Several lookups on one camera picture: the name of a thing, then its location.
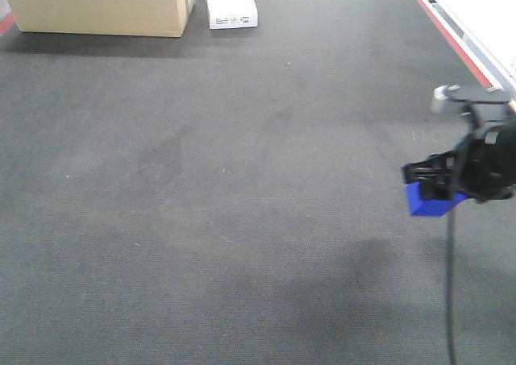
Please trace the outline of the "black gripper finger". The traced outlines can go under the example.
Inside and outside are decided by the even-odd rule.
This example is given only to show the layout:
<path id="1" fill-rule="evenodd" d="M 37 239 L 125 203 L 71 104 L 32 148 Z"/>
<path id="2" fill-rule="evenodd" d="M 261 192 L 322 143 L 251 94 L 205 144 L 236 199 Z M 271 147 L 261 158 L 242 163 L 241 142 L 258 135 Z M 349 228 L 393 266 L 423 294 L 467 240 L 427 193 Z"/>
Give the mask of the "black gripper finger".
<path id="1" fill-rule="evenodd" d="M 449 201 L 455 167 L 456 152 L 446 151 L 428 156 L 425 160 L 405 164 L 402 177 L 406 185 L 417 184 L 423 201 Z"/>

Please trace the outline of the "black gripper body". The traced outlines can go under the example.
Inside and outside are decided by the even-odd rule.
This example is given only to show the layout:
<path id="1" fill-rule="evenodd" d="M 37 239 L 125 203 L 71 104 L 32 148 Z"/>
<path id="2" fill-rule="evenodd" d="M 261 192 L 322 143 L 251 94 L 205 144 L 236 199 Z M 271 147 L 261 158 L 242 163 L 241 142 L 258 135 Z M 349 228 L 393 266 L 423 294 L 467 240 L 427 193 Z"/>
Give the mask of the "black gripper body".
<path id="1" fill-rule="evenodd" d="M 515 196 L 515 112 L 507 102 L 465 102 L 468 132 L 456 146 L 451 195 L 479 203 Z"/>

